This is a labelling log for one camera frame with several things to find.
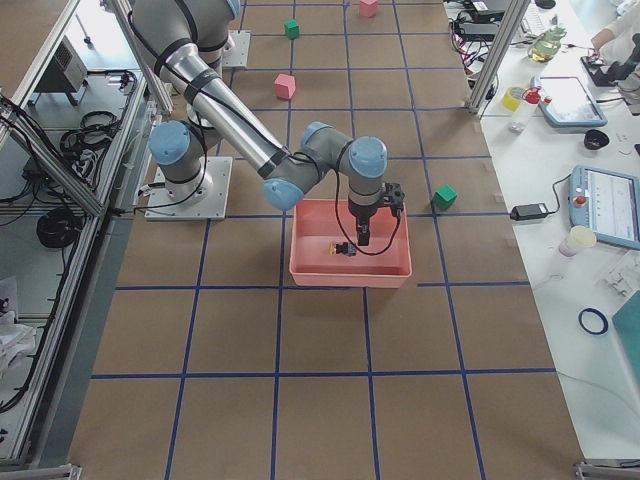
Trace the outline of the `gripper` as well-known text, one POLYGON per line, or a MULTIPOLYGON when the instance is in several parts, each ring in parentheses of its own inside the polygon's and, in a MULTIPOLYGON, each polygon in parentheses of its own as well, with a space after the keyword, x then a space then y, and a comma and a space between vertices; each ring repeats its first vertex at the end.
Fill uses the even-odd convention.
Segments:
POLYGON ((358 246, 369 245, 370 219, 380 208, 388 208, 400 222, 404 211, 404 191, 400 184, 383 182, 378 192, 365 197, 349 190, 348 210, 355 218, 358 246))

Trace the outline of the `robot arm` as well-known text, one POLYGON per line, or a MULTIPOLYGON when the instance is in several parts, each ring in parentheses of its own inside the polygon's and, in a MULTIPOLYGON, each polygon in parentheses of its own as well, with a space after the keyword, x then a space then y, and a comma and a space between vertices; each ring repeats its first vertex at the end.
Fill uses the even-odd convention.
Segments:
POLYGON ((282 145, 200 57, 194 43, 181 38, 151 55, 155 73, 170 82, 193 108, 196 119, 169 121, 151 134, 149 148, 165 179, 187 183, 200 174, 207 130, 228 141, 263 179, 263 194, 276 209, 300 202, 334 171, 348 179, 348 210, 355 219, 356 243, 366 246, 370 220, 381 208, 401 218, 404 193, 385 181, 387 148, 378 138, 353 139, 322 122, 309 124, 295 152, 282 145))
POLYGON ((145 63, 160 72, 159 56, 170 56, 176 42, 193 43, 214 69, 229 36, 229 24, 239 15, 239 1, 136 1, 130 20, 145 63))

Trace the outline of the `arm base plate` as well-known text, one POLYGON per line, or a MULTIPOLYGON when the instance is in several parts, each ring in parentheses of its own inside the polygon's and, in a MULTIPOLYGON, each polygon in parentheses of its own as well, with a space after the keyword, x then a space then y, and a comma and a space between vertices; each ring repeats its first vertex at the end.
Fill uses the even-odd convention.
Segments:
POLYGON ((222 68, 246 69, 248 65, 250 42, 250 31, 230 30, 227 43, 222 52, 222 68))
POLYGON ((200 172, 193 180, 175 184, 165 179, 156 168, 155 183, 150 191, 144 216, 149 221, 224 220, 232 174, 231 157, 201 157, 200 172))

